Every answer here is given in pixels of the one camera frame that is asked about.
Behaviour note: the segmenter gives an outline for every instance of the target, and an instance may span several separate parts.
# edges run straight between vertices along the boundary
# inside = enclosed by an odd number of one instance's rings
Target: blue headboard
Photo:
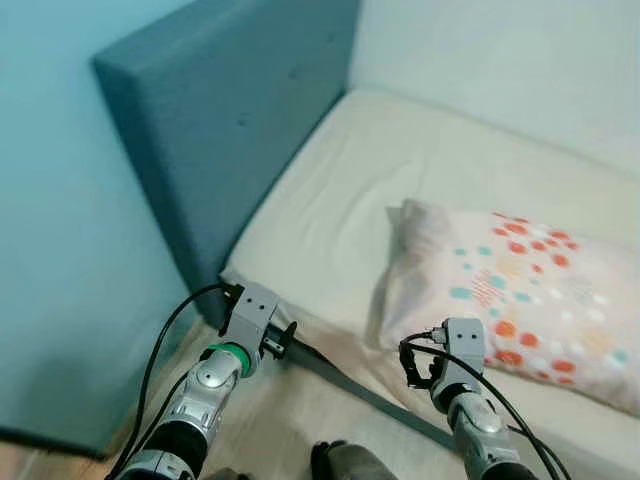
[[[190,289],[216,281],[343,93],[358,3],[199,0],[97,55],[105,99]],[[219,322],[214,299],[198,305]]]

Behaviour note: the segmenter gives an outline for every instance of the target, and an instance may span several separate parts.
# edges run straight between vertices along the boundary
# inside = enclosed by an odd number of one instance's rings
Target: silver robot arm segment
[[[284,334],[269,325],[278,297],[254,283],[234,288],[233,308],[221,329],[225,343],[207,350],[210,356],[189,370],[149,440],[131,456],[117,480],[198,478],[240,378],[256,372],[264,350],[282,357],[295,324]]]
[[[449,318],[429,337],[479,373],[484,369],[484,334],[478,319]],[[400,346],[409,386],[428,389],[434,406],[447,415],[470,480],[535,480],[520,463],[506,425],[480,395],[478,381],[454,362],[435,357],[431,378],[420,378],[413,352]]]

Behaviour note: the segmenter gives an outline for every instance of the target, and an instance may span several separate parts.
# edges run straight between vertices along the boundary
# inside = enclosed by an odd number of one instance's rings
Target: white fitted sheet
[[[444,426],[373,340],[376,291],[393,255],[394,209],[413,197],[631,244],[639,191],[638,178],[571,152],[440,108],[354,91],[278,181],[228,271],[278,293],[303,341],[354,380]],[[640,478],[640,421],[555,387],[489,376],[576,469],[597,478],[620,467],[619,478]]]

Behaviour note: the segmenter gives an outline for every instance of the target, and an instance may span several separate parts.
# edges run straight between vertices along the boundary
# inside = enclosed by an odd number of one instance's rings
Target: green ring
[[[232,353],[235,357],[240,360],[240,364],[242,365],[242,376],[246,377],[249,375],[249,370],[251,369],[251,359],[247,352],[244,351],[244,348],[235,345],[233,343],[221,343],[221,344],[212,344],[207,347],[208,350],[224,350],[226,352]]]

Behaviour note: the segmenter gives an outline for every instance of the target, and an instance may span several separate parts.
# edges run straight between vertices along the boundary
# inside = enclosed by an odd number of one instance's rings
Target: polka dot pillow
[[[477,317],[486,364],[640,415],[636,252],[501,213],[407,200],[381,341]]]

